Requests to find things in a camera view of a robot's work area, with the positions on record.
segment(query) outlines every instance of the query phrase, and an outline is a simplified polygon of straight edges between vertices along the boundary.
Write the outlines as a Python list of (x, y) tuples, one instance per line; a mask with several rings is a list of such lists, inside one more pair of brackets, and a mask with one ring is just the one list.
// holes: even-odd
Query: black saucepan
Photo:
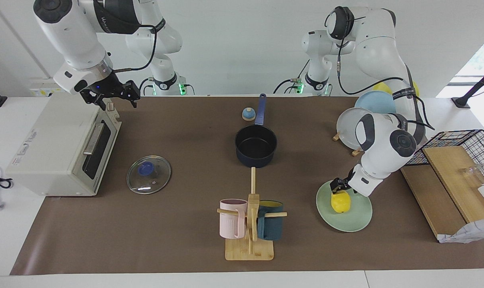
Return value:
[(240, 129), (235, 138), (238, 160), (247, 167), (261, 168), (269, 164), (277, 147), (277, 137), (263, 126), (266, 97), (260, 95), (255, 124)]

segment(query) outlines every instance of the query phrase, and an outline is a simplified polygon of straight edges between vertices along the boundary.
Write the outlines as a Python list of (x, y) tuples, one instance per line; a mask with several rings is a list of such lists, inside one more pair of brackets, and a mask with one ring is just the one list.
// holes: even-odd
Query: window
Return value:
[(484, 76), (484, 44), (450, 83), (437, 95), (437, 98), (461, 97)]

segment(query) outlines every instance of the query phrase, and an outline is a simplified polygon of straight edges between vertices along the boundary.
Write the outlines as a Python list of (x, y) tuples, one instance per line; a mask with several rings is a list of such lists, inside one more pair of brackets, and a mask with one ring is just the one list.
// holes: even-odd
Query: pink mug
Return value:
[(220, 213), (219, 234), (226, 239), (240, 239), (245, 237), (245, 213), (247, 200), (224, 199), (220, 201), (220, 208), (238, 212), (237, 215)]

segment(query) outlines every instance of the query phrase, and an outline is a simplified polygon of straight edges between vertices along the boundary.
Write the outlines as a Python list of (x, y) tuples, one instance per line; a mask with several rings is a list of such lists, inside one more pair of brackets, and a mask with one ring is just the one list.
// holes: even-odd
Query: blue pot handle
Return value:
[(260, 94), (260, 103), (258, 104), (258, 113), (256, 114), (256, 121), (254, 124), (263, 125), (263, 120), (265, 119), (265, 104), (267, 102), (267, 95)]

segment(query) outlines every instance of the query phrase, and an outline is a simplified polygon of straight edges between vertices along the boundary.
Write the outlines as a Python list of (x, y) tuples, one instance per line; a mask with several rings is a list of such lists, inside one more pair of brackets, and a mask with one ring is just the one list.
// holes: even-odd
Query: wire basket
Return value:
[(423, 149), (445, 146), (462, 146), (474, 161), (474, 164), (484, 165), (484, 130), (477, 129), (439, 132), (421, 149), (416, 151), (406, 166), (430, 164), (423, 153)]

